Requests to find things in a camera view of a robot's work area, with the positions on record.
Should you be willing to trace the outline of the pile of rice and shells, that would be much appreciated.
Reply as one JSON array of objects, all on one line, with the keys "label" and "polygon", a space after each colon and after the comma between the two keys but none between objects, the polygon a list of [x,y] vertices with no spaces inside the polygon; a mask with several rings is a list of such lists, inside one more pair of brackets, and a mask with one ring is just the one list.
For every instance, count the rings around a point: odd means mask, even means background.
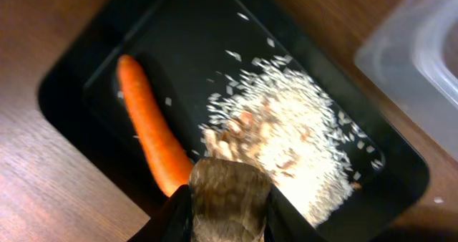
[{"label": "pile of rice and shells", "polygon": [[194,155],[256,166],[315,227],[369,212],[384,156],[276,38],[241,13],[187,15],[171,33],[169,105]]}]

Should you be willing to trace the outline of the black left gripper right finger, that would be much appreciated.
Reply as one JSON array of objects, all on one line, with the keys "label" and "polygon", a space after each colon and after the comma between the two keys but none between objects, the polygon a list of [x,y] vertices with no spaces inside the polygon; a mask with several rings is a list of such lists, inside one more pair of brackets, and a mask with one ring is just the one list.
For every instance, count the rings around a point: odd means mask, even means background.
[{"label": "black left gripper right finger", "polygon": [[272,184],[267,199],[265,242],[326,242]]}]

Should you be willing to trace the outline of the brown walnut shell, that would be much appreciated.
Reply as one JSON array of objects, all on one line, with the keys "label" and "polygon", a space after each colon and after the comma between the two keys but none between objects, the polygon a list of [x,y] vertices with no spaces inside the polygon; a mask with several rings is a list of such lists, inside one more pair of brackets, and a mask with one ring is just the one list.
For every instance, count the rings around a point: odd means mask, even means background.
[{"label": "brown walnut shell", "polygon": [[192,241],[259,242],[267,220],[271,179],[245,163],[199,160],[188,182]]}]

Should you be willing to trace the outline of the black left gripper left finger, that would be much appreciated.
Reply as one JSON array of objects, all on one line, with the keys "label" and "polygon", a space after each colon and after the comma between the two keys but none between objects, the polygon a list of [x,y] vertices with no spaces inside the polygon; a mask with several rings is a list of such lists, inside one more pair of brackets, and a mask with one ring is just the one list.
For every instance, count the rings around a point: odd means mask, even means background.
[{"label": "black left gripper left finger", "polygon": [[191,242],[192,229],[190,189],[181,185],[127,242]]}]

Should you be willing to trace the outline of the orange carrot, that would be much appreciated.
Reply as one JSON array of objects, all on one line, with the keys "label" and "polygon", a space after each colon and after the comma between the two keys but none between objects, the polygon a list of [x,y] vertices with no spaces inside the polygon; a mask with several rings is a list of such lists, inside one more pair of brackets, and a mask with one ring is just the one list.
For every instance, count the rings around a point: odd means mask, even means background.
[{"label": "orange carrot", "polygon": [[158,188],[170,197],[188,183],[193,164],[169,128],[135,58],[125,54],[118,59],[117,79],[150,172]]}]

